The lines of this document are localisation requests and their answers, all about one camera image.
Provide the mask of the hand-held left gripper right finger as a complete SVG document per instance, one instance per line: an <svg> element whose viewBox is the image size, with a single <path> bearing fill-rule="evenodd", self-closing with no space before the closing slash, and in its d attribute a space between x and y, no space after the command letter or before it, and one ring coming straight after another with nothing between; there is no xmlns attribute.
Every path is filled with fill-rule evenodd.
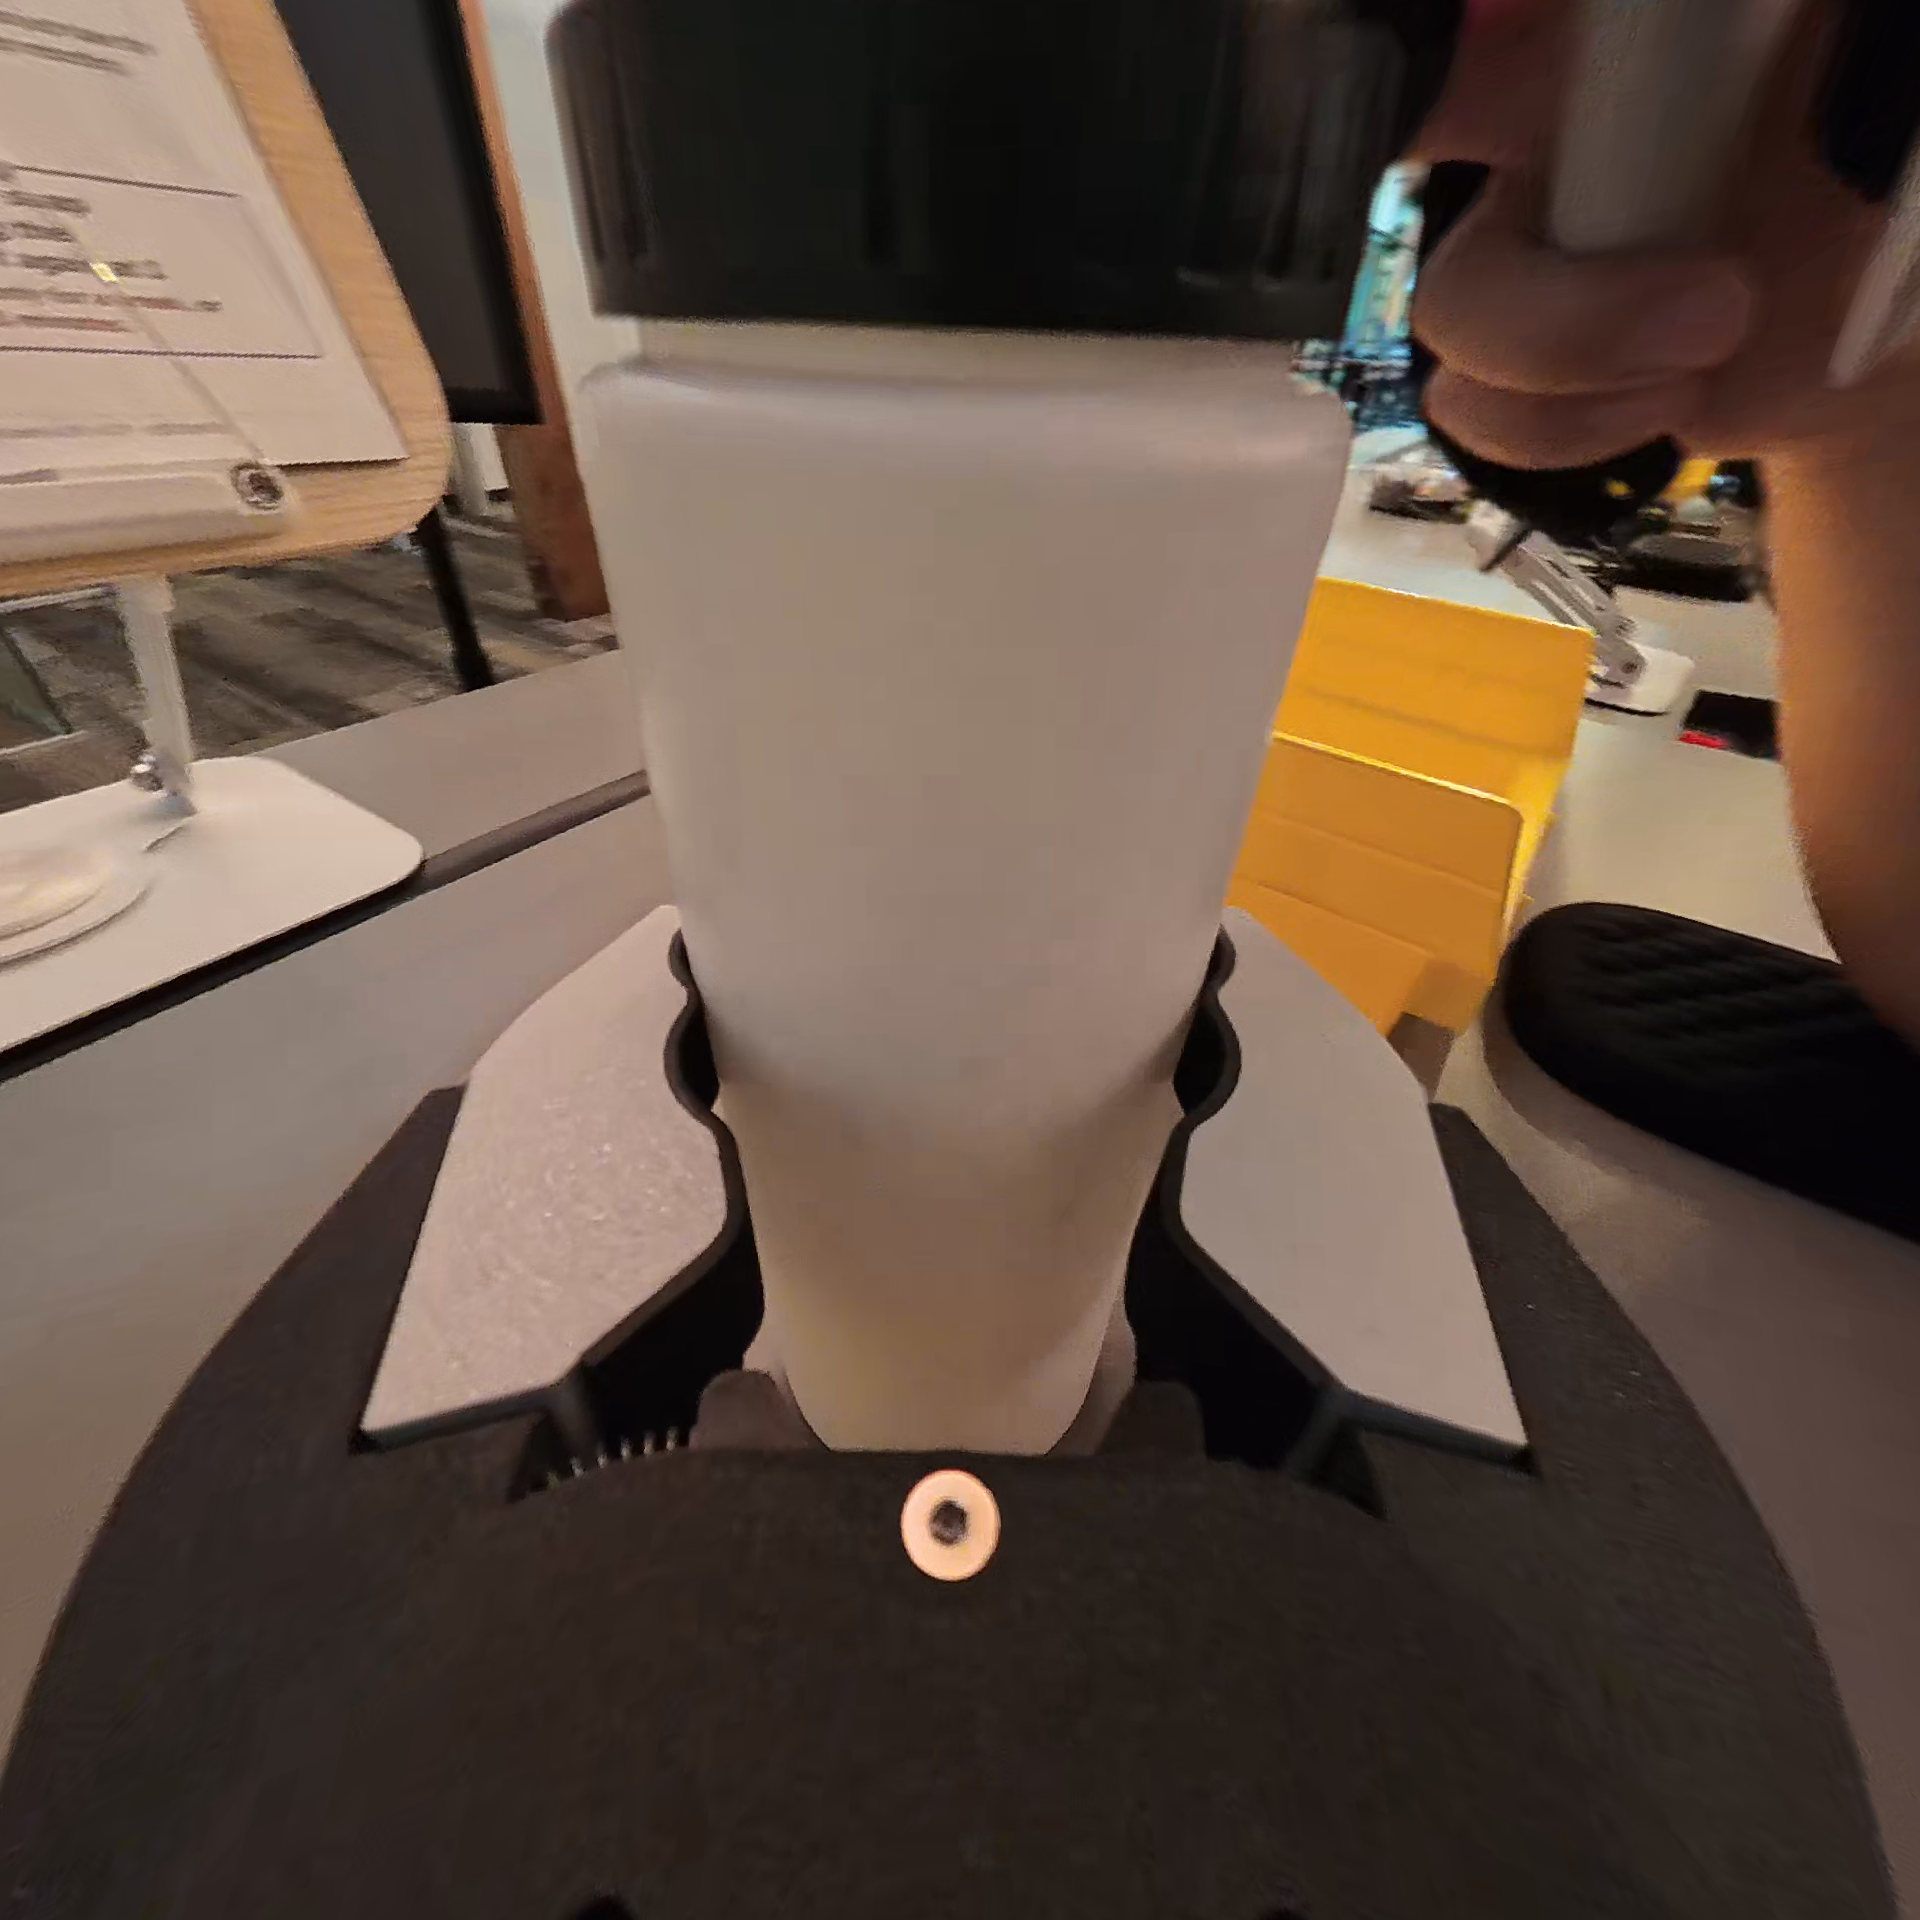
<svg viewBox="0 0 1920 1920"><path fill-rule="evenodd" d="M1341 1472L1363 1436L1495 1469L1527 1427L1428 1097L1278 935L1225 911L1129 1254L1139 1378L1203 1457Z"/></svg>

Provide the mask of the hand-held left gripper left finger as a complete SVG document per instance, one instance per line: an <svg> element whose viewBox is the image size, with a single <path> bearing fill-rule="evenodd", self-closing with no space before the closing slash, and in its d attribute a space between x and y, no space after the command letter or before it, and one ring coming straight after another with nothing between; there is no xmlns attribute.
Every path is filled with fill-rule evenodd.
<svg viewBox="0 0 1920 1920"><path fill-rule="evenodd" d="M687 1445L763 1285L682 922L658 906L468 1076L363 1410L403 1447L512 1415L565 1465Z"/></svg>

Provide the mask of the yellow plastic bin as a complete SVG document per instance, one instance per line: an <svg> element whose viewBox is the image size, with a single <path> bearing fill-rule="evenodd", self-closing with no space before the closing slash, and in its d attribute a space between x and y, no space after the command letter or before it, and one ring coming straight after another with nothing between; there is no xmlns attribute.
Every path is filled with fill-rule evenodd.
<svg viewBox="0 0 1920 1920"><path fill-rule="evenodd" d="M1527 905L1591 657L1545 618L1317 579L1228 905L1377 1032L1466 1032Z"/></svg>

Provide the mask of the white plastic bottle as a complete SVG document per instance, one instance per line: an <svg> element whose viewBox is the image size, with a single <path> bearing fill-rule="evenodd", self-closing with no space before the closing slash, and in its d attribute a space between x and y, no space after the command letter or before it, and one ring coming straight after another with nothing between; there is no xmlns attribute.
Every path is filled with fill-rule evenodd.
<svg viewBox="0 0 1920 1920"><path fill-rule="evenodd" d="M1351 456L1293 344L644 320L590 506L738 1144L839 1453L1088 1402Z"/></svg>

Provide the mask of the black bottle lid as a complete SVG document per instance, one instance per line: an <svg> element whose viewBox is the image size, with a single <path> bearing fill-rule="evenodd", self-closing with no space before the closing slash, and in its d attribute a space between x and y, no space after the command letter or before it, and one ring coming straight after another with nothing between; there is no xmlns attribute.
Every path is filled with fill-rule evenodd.
<svg viewBox="0 0 1920 1920"><path fill-rule="evenodd" d="M1297 344L1343 320L1451 2L575 2L604 315Z"/></svg>

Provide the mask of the person's right hand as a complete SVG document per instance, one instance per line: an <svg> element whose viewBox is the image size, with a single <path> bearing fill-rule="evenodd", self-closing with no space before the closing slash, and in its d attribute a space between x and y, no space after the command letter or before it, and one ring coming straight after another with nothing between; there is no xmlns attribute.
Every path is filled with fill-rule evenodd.
<svg viewBox="0 0 1920 1920"><path fill-rule="evenodd" d="M1915 344L1840 390L1834 344L1882 208L1826 165L1816 114L1846 5L1798 5L1709 242L1572 259L1545 239L1572 5L1476 5L1417 139L1483 165L1474 208L1418 272L1428 417L1504 468L1584 468L1654 440L1764 461L1915 413Z"/></svg>

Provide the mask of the black wrist rest pad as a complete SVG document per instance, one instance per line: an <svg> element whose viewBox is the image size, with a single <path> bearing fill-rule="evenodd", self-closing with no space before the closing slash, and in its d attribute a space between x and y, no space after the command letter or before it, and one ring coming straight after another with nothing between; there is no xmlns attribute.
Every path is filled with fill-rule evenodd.
<svg viewBox="0 0 1920 1920"><path fill-rule="evenodd" d="M1764 552L1751 541L1687 528L1632 541L1622 550L1622 584L1712 602L1768 599Z"/></svg>
<svg viewBox="0 0 1920 1920"><path fill-rule="evenodd" d="M1659 909L1569 905L1501 970L1525 1056L1606 1117L1917 1240L1917 1053L1837 963Z"/></svg>

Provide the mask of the white metal desk stand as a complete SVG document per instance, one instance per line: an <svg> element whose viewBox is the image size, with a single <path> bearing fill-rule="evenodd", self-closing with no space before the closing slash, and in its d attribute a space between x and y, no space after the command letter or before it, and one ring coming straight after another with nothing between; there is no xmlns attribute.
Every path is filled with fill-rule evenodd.
<svg viewBox="0 0 1920 1920"><path fill-rule="evenodd" d="M1638 719L1681 707L1694 684L1694 661L1651 643L1616 596L1566 548L1492 501L1472 503L1465 528L1480 571L1501 573L1554 620L1587 633L1587 705Z"/></svg>

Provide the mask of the small black desk device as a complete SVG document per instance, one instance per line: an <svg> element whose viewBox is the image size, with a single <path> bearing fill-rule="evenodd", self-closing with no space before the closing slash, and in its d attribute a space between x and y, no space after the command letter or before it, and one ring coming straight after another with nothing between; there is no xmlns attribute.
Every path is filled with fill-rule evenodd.
<svg viewBox="0 0 1920 1920"><path fill-rule="evenodd" d="M1701 751L1776 763L1781 758L1779 705L1757 695L1698 689L1676 741Z"/></svg>

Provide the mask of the wooden document board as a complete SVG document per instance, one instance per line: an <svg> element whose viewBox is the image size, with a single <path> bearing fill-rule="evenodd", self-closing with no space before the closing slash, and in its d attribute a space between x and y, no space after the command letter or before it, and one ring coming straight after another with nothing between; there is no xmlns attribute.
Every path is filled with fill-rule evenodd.
<svg viewBox="0 0 1920 1920"><path fill-rule="evenodd" d="M310 491L310 548L296 550L292 536L252 557L219 544L206 550L206 570L365 548L409 530L440 497L450 468L440 379L275 5L189 7L403 440L403 456L388 462L278 468ZM34 566L6 582L6 596L88 588L79 571L75 563Z"/></svg>

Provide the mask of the brown wooden post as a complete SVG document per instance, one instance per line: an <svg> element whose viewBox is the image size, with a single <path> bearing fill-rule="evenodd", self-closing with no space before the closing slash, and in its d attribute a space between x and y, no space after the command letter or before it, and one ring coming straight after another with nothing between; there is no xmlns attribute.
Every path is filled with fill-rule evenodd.
<svg viewBox="0 0 1920 1920"><path fill-rule="evenodd" d="M479 125L493 172L493 198L504 233L509 283L540 409L535 425L497 427L495 436L535 601L549 618L577 622L608 612L608 587L570 429L567 390L551 337L551 315L544 302L533 237L526 224L506 114L497 92L486 5L459 2L456 13Z"/></svg>

